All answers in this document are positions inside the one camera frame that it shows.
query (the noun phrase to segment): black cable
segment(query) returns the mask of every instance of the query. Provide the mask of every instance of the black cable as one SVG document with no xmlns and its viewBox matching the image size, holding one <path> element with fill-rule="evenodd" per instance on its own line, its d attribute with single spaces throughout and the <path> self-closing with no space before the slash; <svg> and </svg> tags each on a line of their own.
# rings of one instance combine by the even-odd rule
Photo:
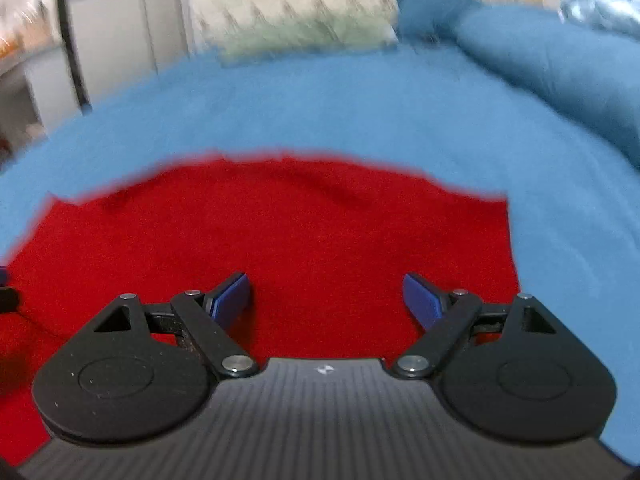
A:
<svg viewBox="0 0 640 480">
<path fill-rule="evenodd" d="M 74 90 L 76 91 L 78 105 L 82 112 L 87 112 L 91 110 L 91 104 L 87 97 L 84 80 L 82 79 L 80 71 L 80 63 L 78 62 L 78 56 L 76 55 L 76 49 L 74 47 L 66 0 L 57 0 L 56 3 L 58 4 L 60 34 L 62 35 L 62 42 L 66 52 L 66 61 L 68 62 L 69 71 L 71 72 L 71 79 L 74 84 Z"/>
</svg>

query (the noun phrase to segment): pillow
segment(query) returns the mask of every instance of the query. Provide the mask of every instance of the pillow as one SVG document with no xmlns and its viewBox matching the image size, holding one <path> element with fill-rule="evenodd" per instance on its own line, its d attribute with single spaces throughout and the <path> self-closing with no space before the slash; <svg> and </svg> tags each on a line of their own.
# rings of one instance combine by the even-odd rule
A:
<svg viewBox="0 0 640 480">
<path fill-rule="evenodd" d="M 396 0 L 396 33 L 401 40 L 438 36 L 451 39 L 450 30 L 466 12 L 482 5 L 480 0 Z"/>
<path fill-rule="evenodd" d="M 453 35 L 477 62 L 535 92 L 640 169 L 640 43 L 526 6 L 479 7 Z"/>
<path fill-rule="evenodd" d="M 286 52 L 370 49 L 396 42 L 393 28 L 383 16 L 332 14 L 289 17 L 278 23 L 258 23 L 229 33 L 220 44 L 220 59 L 234 62 L 247 57 L 276 56 Z"/>
</svg>

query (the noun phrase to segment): ribbed black surface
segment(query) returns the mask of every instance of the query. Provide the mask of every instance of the ribbed black surface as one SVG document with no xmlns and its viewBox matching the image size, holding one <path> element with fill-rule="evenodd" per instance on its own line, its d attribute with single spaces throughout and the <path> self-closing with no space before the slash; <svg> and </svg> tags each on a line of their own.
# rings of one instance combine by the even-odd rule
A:
<svg viewBox="0 0 640 480">
<path fill-rule="evenodd" d="M 20 471 L 29 480 L 620 480 L 629 473 L 594 440 L 551 449 L 489 440 L 451 418 L 427 383 L 396 380 L 377 360 L 285 359 L 225 381 L 171 434 L 111 449 L 53 440 Z"/>
</svg>

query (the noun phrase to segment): blue gripper pad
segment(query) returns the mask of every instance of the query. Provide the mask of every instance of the blue gripper pad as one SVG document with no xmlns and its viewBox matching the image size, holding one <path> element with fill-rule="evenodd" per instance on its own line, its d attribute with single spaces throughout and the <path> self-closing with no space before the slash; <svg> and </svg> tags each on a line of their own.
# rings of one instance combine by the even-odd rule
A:
<svg viewBox="0 0 640 480">
<path fill-rule="evenodd" d="M 249 305 L 250 299 L 249 277 L 239 272 L 223 283 L 223 290 L 206 300 L 205 311 L 221 328 L 228 330 Z"/>
<path fill-rule="evenodd" d="M 402 298 L 422 328 L 428 330 L 443 316 L 443 306 L 423 281 L 417 274 L 406 274 L 402 280 Z"/>
</svg>

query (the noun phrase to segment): light blue fabric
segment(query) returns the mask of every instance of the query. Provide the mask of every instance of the light blue fabric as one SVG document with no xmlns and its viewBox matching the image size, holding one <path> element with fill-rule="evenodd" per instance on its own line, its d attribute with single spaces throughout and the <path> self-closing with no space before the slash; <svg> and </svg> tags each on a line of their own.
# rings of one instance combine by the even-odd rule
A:
<svg viewBox="0 0 640 480">
<path fill-rule="evenodd" d="M 398 22 L 396 34 L 405 41 L 424 40 L 432 36 L 450 38 L 449 31 L 480 0 L 396 0 Z"/>
<path fill-rule="evenodd" d="M 78 196 L 210 150 L 336 152 L 506 193 L 522 289 L 612 370 L 603 439 L 640 461 L 640 176 L 608 143 L 453 46 L 232 69 L 202 56 L 70 122 L 0 176 L 0 250 L 49 192 Z"/>
<path fill-rule="evenodd" d="M 592 128 L 640 169 L 640 43 L 526 6 L 474 9 L 453 34 L 483 66 Z"/>
</svg>

